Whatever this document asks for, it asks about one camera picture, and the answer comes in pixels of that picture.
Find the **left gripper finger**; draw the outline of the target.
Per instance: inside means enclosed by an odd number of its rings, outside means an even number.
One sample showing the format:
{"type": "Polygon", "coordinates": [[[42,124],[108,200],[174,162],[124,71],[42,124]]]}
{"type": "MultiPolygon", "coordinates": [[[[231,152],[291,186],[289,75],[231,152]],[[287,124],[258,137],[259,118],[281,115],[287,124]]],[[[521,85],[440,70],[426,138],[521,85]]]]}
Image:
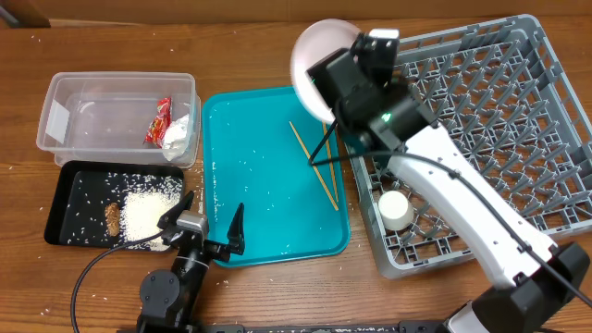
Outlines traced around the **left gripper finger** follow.
{"type": "Polygon", "coordinates": [[[240,203],[229,225],[227,234],[228,246],[232,253],[243,255],[245,250],[244,237],[244,203],[240,203]]]}
{"type": "Polygon", "coordinates": [[[157,226],[160,229],[167,229],[169,226],[176,226],[179,217],[191,209],[194,192],[189,191],[176,205],[166,211],[158,220],[157,226]]]}

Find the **pile of rice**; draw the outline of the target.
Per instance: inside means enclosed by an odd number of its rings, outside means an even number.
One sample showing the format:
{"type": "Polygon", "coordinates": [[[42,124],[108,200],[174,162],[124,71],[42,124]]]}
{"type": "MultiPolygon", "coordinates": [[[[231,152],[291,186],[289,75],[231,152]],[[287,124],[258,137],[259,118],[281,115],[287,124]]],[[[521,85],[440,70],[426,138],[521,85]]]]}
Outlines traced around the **pile of rice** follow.
{"type": "Polygon", "coordinates": [[[120,215],[125,241],[138,241],[160,232],[157,224],[161,215],[175,206],[179,199],[179,192],[130,192],[125,198],[120,215]]]}

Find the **brown food scrap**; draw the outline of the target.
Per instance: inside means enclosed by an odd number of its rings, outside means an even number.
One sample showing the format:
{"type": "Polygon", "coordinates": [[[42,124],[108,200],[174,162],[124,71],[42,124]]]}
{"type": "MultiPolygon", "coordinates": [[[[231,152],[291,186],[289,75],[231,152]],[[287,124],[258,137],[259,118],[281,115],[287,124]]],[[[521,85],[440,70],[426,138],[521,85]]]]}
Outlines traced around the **brown food scrap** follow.
{"type": "Polygon", "coordinates": [[[105,208],[105,223],[110,237],[119,234],[120,209],[117,203],[110,203],[105,208]]]}

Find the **large white plate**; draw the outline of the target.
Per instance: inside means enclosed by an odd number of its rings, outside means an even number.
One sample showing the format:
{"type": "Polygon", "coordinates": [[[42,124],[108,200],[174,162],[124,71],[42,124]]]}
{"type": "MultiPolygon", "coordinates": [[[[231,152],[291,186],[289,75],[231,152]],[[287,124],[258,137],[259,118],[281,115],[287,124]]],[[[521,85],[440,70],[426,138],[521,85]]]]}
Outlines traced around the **large white plate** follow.
{"type": "Polygon", "coordinates": [[[320,20],[297,39],[290,58],[290,79],[304,108],[319,121],[330,124],[335,118],[307,70],[340,48],[349,49],[361,30],[336,18],[320,20]]]}

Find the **white plastic wrap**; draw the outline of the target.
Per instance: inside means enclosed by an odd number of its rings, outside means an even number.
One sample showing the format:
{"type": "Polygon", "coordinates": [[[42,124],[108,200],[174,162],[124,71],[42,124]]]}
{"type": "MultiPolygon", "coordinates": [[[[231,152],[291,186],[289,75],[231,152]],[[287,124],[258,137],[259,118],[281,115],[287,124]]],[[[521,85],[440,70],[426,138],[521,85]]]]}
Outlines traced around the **white plastic wrap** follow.
{"type": "Polygon", "coordinates": [[[173,121],[163,139],[163,155],[168,162],[180,158],[188,148],[189,114],[173,121]]]}

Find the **red foil snack wrapper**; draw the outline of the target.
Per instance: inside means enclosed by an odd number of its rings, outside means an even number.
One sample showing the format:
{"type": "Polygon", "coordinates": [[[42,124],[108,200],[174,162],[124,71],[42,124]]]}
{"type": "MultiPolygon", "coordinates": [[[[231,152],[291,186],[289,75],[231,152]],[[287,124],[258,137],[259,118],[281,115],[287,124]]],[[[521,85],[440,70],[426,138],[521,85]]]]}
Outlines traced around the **red foil snack wrapper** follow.
{"type": "Polygon", "coordinates": [[[164,137],[171,124],[171,106],[171,97],[166,97],[156,103],[156,116],[148,127],[144,143],[154,144],[158,148],[163,147],[164,137]]]}

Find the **white cup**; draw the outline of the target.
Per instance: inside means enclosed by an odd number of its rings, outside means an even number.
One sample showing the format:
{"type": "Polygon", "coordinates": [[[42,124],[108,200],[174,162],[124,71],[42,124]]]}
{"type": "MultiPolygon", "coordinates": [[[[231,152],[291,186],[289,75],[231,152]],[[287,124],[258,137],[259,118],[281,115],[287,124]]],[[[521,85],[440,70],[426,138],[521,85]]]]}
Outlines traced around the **white cup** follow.
{"type": "Polygon", "coordinates": [[[399,191],[386,191],[378,200],[378,211],[384,228],[400,231],[413,222],[413,206],[399,191]]]}

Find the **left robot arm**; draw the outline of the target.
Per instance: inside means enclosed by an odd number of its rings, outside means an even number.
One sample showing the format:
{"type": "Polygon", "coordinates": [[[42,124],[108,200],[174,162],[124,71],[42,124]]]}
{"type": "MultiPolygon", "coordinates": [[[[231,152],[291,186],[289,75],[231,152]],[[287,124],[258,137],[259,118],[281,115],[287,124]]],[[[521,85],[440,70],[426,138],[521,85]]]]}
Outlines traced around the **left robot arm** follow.
{"type": "Polygon", "coordinates": [[[192,314],[210,264],[244,253],[244,204],[238,205],[228,241],[222,243],[208,238],[207,216],[190,211],[192,199],[190,192],[158,220],[163,243],[178,253],[170,269],[155,270],[143,279],[136,332],[205,332],[192,314]]]}

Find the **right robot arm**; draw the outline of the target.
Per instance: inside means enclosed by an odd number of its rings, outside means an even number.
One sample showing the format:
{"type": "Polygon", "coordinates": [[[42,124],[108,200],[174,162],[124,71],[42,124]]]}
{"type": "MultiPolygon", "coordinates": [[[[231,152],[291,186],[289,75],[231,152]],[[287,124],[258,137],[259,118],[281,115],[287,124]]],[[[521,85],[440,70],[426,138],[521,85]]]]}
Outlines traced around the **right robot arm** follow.
{"type": "Polygon", "coordinates": [[[395,30],[330,45],[301,37],[290,75],[301,102],[330,120],[358,156],[385,156],[463,239],[490,288],[440,325],[442,332],[535,332],[571,300],[590,265],[576,243],[558,245],[487,183],[409,82],[394,72],[395,30]]]}

